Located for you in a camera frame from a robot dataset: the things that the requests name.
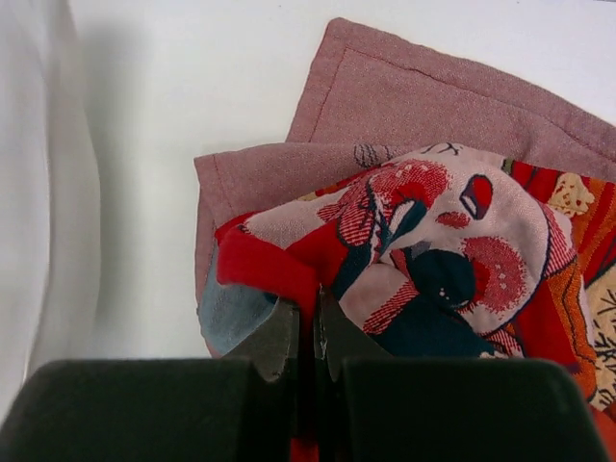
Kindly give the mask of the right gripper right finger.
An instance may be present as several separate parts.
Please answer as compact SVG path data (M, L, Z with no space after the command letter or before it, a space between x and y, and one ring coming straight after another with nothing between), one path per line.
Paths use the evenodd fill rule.
M606 461L573 378L544 360L409 359L329 294L314 320L323 461Z

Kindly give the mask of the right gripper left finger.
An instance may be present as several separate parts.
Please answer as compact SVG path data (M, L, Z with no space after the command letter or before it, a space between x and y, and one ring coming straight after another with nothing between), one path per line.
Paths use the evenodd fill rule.
M18 393L5 461L286 461L295 432L299 311L219 359L56 361Z

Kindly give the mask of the red patterned pillowcase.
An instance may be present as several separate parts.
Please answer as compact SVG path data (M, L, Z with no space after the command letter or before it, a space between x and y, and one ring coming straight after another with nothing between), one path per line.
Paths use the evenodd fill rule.
M615 129L517 77L330 21L285 142L195 159L210 352L330 290L404 356L548 359L615 445Z

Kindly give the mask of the white pillow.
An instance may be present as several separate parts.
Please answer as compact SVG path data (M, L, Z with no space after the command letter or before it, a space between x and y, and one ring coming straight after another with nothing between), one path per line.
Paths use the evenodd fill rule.
M82 355L100 284L100 180L65 1L1 5L1 408Z

